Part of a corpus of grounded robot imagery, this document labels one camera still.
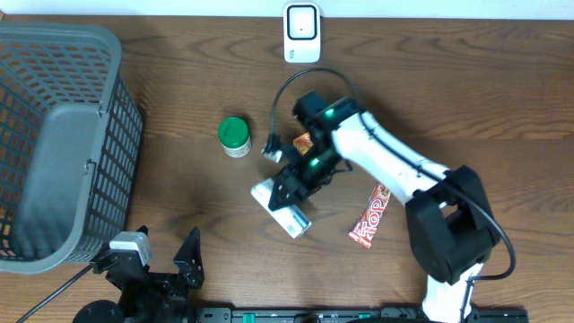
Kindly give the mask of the green lid jar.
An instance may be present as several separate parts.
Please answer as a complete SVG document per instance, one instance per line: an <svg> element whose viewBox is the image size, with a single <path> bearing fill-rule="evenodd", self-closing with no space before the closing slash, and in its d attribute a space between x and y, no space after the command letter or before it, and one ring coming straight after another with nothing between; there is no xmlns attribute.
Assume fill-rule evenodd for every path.
<svg viewBox="0 0 574 323"><path fill-rule="evenodd" d="M225 118L219 125L218 137L223 150L232 158L242 158L251 149L248 124L242 118Z"/></svg>

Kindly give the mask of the orange small carton box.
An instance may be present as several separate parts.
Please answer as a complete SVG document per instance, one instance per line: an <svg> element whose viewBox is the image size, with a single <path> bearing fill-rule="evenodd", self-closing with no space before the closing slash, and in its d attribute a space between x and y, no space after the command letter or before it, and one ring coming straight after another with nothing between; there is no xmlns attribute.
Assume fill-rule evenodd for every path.
<svg viewBox="0 0 574 323"><path fill-rule="evenodd" d="M309 133L300 135L299 137L295 138L292 143L301 155L306 154L313 146Z"/></svg>

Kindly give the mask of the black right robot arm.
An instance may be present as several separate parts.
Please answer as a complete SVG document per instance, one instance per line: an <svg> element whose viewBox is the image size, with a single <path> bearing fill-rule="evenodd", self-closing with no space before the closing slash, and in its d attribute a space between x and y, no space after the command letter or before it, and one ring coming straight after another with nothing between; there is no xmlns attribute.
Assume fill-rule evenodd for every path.
<svg viewBox="0 0 574 323"><path fill-rule="evenodd" d="M329 104L310 92L296 101L293 114L312 146L306 153L294 151L273 178L253 187L253 197L291 228L304 219L297 204L325 186L340 161L358 165L404 206L411 250L429 276L424 315L465 321L472 281L501 238L478 175L424 158L351 98Z"/></svg>

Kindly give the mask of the red chocolate bar wrapper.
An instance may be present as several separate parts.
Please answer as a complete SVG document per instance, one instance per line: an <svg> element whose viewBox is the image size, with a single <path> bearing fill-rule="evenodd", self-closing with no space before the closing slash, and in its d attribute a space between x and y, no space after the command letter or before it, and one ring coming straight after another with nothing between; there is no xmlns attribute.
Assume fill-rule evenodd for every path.
<svg viewBox="0 0 574 323"><path fill-rule="evenodd" d="M391 192L387 187L380 183L375 186L357 223L348 232L348 236L352 240L366 249L371 248L373 237L387 209L390 197Z"/></svg>

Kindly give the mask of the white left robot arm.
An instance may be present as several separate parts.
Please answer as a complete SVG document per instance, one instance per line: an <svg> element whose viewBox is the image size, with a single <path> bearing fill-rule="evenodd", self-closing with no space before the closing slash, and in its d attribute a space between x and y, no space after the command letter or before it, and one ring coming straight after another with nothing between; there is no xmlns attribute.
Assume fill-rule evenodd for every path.
<svg viewBox="0 0 574 323"><path fill-rule="evenodd" d="M145 226L122 231L102 246L90 261L95 274L104 274L121 291L118 301L99 300L85 305L75 322L196 322L188 292L204 282L200 230L194 228L173 258L176 273L150 270L152 248Z"/></svg>

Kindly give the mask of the white Panadol medicine box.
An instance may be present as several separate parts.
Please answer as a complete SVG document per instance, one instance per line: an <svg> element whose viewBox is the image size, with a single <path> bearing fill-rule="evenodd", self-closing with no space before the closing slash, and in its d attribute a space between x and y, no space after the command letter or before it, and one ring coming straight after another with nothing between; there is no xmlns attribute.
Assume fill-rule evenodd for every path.
<svg viewBox="0 0 574 323"><path fill-rule="evenodd" d="M273 185L274 181L272 179L266 179L251 188L251 196L255 198L293 239L297 239L311 227L311 221L296 205L272 211L268 205L271 199Z"/></svg>

